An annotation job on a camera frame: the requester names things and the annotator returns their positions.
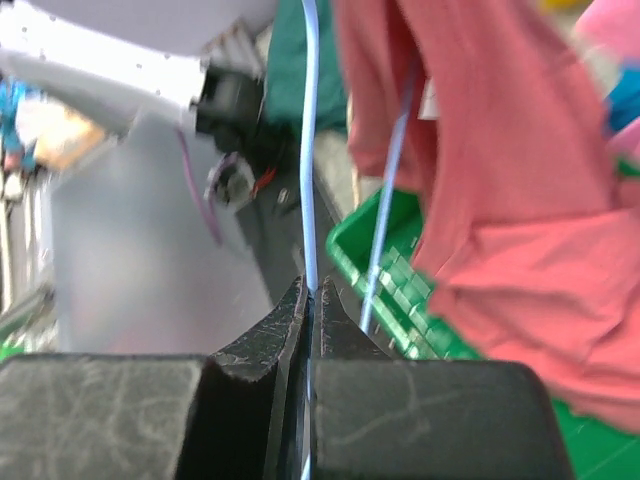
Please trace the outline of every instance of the red towel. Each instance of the red towel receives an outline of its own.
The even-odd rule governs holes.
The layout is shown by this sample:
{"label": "red towel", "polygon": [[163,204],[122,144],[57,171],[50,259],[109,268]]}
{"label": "red towel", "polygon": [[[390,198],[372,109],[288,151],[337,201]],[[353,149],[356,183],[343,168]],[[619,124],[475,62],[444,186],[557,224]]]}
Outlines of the red towel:
{"label": "red towel", "polygon": [[398,186],[428,210],[414,264],[430,309],[483,354],[524,362],[576,412],[640,433],[640,219],[620,194],[604,106],[529,0],[334,0],[351,153],[384,170],[416,52]]}

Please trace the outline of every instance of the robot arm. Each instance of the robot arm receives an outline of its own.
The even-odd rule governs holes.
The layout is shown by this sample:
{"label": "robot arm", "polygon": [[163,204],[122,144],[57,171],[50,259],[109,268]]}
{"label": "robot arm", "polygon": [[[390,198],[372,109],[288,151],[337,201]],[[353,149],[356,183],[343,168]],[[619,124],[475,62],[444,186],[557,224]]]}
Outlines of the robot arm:
{"label": "robot arm", "polygon": [[3,71],[71,100],[88,117],[99,115],[98,104],[106,101],[126,110],[128,120],[143,109],[194,128],[190,106],[206,78],[197,57],[103,35],[21,0],[0,3],[0,45]]}

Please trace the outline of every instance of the green basket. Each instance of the green basket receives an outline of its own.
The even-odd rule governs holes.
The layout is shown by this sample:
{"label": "green basket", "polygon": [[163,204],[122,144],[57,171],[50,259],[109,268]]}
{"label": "green basket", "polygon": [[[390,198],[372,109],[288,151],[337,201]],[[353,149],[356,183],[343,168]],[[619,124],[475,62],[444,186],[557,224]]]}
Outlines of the green basket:
{"label": "green basket", "polygon": [[[640,174],[626,164],[621,171]],[[378,192],[337,225],[327,239],[329,256],[362,298],[379,202]],[[409,263],[422,225],[417,198],[395,192],[373,312],[408,358],[480,358],[442,319],[428,314],[433,285]],[[640,437],[595,419],[575,417],[563,402],[554,401],[554,407],[580,480],[640,480]]]}

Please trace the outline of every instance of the blue cable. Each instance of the blue cable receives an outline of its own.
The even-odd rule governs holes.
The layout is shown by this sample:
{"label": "blue cable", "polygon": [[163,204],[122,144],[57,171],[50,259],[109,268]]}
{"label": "blue cable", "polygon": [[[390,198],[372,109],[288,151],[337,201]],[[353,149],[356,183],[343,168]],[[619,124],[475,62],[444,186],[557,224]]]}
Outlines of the blue cable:
{"label": "blue cable", "polygon": [[373,235],[373,247],[371,249],[371,259],[369,260],[369,278],[367,280],[367,291],[362,305],[362,313],[360,316],[360,330],[364,333],[369,332],[371,325],[371,311],[373,309],[373,298],[376,294],[378,286],[378,276],[380,275],[380,259],[382,250],[384,249],[384,240],[387,234],[387,226],[389,223],[389,213],[391,211],[391,199],[393,197],[393,185],[395,183],[396,174],[398,173],[398,164],[400,163],[400,155],[404,144],[404,137],[407,131],[407,122],[411,111],[411,100],[413,99],[414,85],[417,75],[417,62],[411,67],[411,73],[407,80],[404,97],[402,99],[402,113],[393,127],[391,135],[391,143],[387,154],[387,166],[384,172],[384,185],[382,187],[382,196],[380,198],[380,206],[378,207],[378,217],[376,219],[376,228]]}
{"label": "blue cable", "polygon": [[[309,289],[309,336],[313,332],[313,312],[318,290],[318,259],[316,252],[316,219],[313,203],[313,140],[316,130],[316,106],[318,102],[318,68],[320,62],[320,31],[318,9],[315,0],[302,0],[307,35],[307,73],[304,87],[302,135],[300,141],[300,204],[302,206],[302,231],[304,236],[304,263]],[[311,358],[307,359],[307,397],[311,399]],[[307,457],[302,472],[303,479],[311,476],[311,458]]]}

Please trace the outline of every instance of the fabric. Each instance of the fabric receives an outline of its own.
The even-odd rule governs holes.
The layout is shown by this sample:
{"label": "fabric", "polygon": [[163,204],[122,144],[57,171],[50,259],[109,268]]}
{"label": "fabric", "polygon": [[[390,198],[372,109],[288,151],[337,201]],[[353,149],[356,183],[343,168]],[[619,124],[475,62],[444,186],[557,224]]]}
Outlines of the fabric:
{"label": "fabric", "polygon": [[[334,9],[362,173],[382,175],[421,60],[397,183],[428,211],[414,266],[438,285],[430,309],[575,412],[640,433],[637,197],[619,193],[605,108],[573,50],[529,0]],[[438,121],[418,120],[427,78]]]}
{"label": "fabric", "polygon": [[640,64],[625,65],[622,72],[620,82],[608,98],[609,127],[613,132],[619,132],[640,116]]}
{"label": "fabric", "polygon": [[640,62],[640,0],[593,0],[575,31],[623,61]]}
{"label": "fabric", "polygon": [[33,157],[33,145],[25,145],[20,141],[16,131],[16,114],[18,105],[25,98],[31,95],[38,95],[38,91],[15,79],[4,79],[0,84],[0,112],[2,112],[2,135],[3,148],[9,157],[11,169],[18,167],[17,162],[12,162],[12,158],[20,158],[20,166],[25,170],[35,168],[36,162]]}
{"label": "fabric", "polygon": [[[320,65],[316,129],[346,133],[347,97],[337,59],[330,0],[317,0]],[[307,37],[300,0],[280,0],[267,62],[265,114],[269,121],[302,125]]]}

